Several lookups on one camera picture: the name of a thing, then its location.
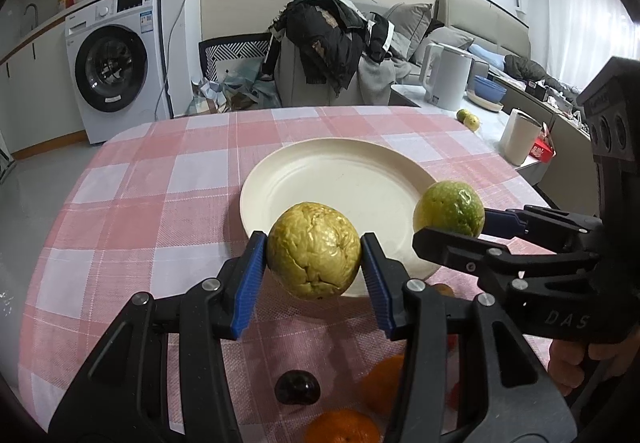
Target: tablecloth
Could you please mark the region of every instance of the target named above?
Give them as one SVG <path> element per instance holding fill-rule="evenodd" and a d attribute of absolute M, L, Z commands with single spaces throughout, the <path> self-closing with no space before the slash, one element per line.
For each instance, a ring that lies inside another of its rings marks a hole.
<path fill-rule="evenodd" d="M 274 150 L 315 137 L 388 146 L 436 180 L 467 181 L 485 206 L 545 204 L 471 131 L 428 108 L 281 108 L 130 129 L 104 144 L 81 175 L 47 237 L 28 290 L 19 390 L 44 428 L 130 296 L 137 291 L 156 298 L 176 295 L 215 276 L 246 244 L 239 197 L 251 169 Z M 509 244 L 513 253 L 539 253 L 524 241 Z M 446 282 L 467 299 L 479 292 L 473 277 L 446 268 L 431 282 Z M 548 359 L 544 342 L 532 345 Z M 168 396 L 172 428 L 180 430 L 177 347 L 174 337 Z M 223 344 L 244 441 L 299 442 L 303 428 L 321 412 L 361 409 L 357 381 L 401 350 L 377 330 L 367 299 L 300 303 L 266 273 L 251 324 L 240 341 Z M 318 403 L 301 409 L 276 402 L 273 385 L 291 368 L 318 377 Z"/>

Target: white washing machine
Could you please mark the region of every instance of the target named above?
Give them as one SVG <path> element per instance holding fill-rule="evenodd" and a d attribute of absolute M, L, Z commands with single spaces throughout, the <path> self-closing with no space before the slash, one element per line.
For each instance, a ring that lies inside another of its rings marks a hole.
<path fill-rule="evenodd" d="M 65 37 L 89 142 L 172 117 L 162 88 L 160 0 L 101 0 L 66 17 Z"/>

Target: electric kettle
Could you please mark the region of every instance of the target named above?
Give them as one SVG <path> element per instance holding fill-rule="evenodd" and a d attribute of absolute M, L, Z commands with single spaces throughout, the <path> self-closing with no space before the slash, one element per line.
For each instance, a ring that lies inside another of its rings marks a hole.
<path fill-rule="evenodd" d="M 465 94 L 473 58 L 446 44 L 429 44 L 424 54 L 420 81 L 425 100 L 446 110 L 458 110 Z"/>

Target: hand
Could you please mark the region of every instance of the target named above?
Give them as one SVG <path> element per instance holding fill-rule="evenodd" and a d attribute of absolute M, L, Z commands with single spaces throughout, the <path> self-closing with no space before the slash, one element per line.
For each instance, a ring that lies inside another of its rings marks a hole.
<path fill-rule="evenodd" d="M 591 344 L 591 360 L 613 359 L 604 379 L 622 376 L 626 373 L 640 348 L 640 330 L 636 329 L 620 344 Z M 586 346 L 576 342 L 554 340 L 549 349 L 549 376 L 556 383 L 563 396 L 571 394 L 584 381 L 580 363 L 584 360 Z"/>

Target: washing machine door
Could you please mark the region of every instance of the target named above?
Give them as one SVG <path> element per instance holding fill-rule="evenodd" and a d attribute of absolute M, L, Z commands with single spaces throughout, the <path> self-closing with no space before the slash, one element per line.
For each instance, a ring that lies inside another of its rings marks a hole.
<path fill-rule="evenodd" d="M 116 112 L 140 93 L 146 78 L 146 49 L 140 36 L 121 26 L 98 28 L 76 56 L 76 83 L 84 101 Z"/>

